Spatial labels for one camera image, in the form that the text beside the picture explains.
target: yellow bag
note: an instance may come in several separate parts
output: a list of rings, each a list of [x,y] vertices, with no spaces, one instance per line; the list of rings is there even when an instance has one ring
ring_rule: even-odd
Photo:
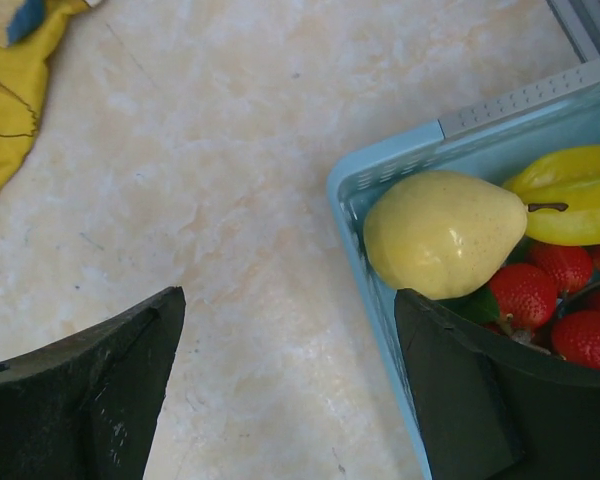
[[[47,59],[71,15],[101,0],[46,0],[43,24],[8,48],[0,47],[0,190],[20,168],[38,135],[47,89]]]

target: yellow pear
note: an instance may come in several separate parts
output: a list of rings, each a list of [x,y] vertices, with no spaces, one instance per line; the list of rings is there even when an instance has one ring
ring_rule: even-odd
[[[391,288],[431,300],[487,283],[527,227],[520,198],[480,178],[431,170],[391,187],[364,221],[369,262]]]

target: beige marble surface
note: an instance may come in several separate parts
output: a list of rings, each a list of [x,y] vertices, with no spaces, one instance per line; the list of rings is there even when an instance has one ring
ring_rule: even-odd
[[[542,0],[107,0],[0,195],[0,360],[180,284],[147,479],[421,478],[325,177],[575,63]]]

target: green leaf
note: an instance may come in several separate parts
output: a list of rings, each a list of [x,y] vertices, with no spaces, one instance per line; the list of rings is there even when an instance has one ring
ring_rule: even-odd
[[[496,298],[487,286],[483,286],[466,297],[445,300],[442,305],[470,322],[484,325],[500,317]]]

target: basket handle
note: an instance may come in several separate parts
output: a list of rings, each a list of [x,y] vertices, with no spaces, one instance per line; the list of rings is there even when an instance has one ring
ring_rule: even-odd
[[[600,59],[592,60],[505,95],[461,108],[438,119],[446,139],[465,135],[555,103],[600,83]]]

